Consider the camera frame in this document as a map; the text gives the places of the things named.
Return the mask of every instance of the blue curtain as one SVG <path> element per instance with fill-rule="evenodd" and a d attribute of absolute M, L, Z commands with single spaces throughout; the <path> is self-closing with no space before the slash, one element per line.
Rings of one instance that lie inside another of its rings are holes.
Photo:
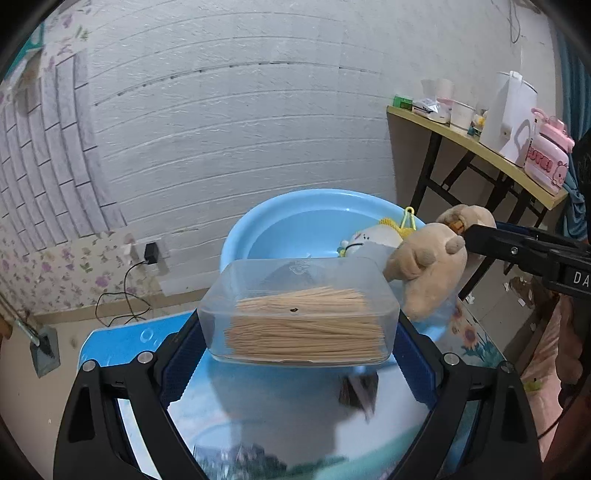
<path fill-rule="evenodd" d="M 591 128 L 591 77 L 564 35 L 557 32 L 557 37 L 562 72 L 564 106 L 562 120 L 567 126 L 569 135 L 576 142 Z M 569 198 L 563 215 L 556 225 L 557 233 L 577 240 L 584 240 L 587 238 L 585 203 L 583 195 L 579 191 L 572 157 L 569 162 L 569 172 L 564 181 L 564 188 L 569 193 Z"/>

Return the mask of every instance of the white brick wall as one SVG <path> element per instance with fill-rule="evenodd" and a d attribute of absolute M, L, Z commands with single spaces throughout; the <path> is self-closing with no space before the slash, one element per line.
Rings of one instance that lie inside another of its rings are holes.
<path fill-rule="evenodd" d="M 125 225 L 98 161 L 86 51 L 0 112 L 0 222 L 20 255 Z"/>
<path fill-rule="evenodd" d="M 277 194 L 395 200 L 386 104 L 437 77 L 484 99 L 520 66 L 505 3 L 103 0 L 96 141 L 135 237 L 168 237 L 164 292 L 207 286 L 232 225 Z"/>

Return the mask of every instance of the floral wallpaper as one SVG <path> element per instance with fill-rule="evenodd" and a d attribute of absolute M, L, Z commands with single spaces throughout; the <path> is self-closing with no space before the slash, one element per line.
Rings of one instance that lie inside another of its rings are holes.
<path fill-rule="evenodd" d="M 15 90 L 31 85 L 44 72 L 86 48 L 89 30 L 85 25 L 95 12 L 96 6 L 92 5 L 92 0 L 80 0 L 63 12 L 58 8 L 50 13 L 45 20 L 43 50 L 29 60 Z M 2 82 L 0 106 L 11 101 L 11 89 Z"/>
<path fill-rule="evenodd" d="M 36 314 L 94 305 L 101 293 L 123 290 L 129 257 L 121 246 L 133 241 L 123 228 L 19 256 L 14 239 L 0 225 L 0 288 L 15 308 Z M 160 287 L 137 267 L 127 277 L 127 290 L 146 296 L 159 293 Z"/>

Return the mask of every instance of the stuffed bear toy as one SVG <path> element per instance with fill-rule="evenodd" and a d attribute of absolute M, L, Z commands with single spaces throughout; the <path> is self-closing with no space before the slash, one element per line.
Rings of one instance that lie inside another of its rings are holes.
<path fill-rule="evenodd" d="M 495 218 L 492 216 L 492 213 L 479 205 L 456 205 L 443 212 L 435 221 L 447 225 L 458 235 L 463 235 L 472 225 L 484 225 L 496 228 Z M 468 253 L 466 270 L 460 279 L 460 285 L 463 286 L 466 284 L 481 261 L 482 255 Z"/>
<path fill-rule="evenodd" d="M 423 320 L 456 288 L 466 260 L 462 236 L 442 223 L 428 223 L 390 255 L 384 277 L 405 281 L 402 310 L 410 320 Z"/>

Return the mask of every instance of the clear plastic container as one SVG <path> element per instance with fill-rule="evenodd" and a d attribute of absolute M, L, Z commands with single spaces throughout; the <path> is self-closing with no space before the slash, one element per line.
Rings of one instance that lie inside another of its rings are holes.
<path fill-rule="evenodd" d="M 218 360 L 325 367 L 388 359 L 400 305 L 367 258 L 248 259 L 224 269 L 197 312 Z"/>

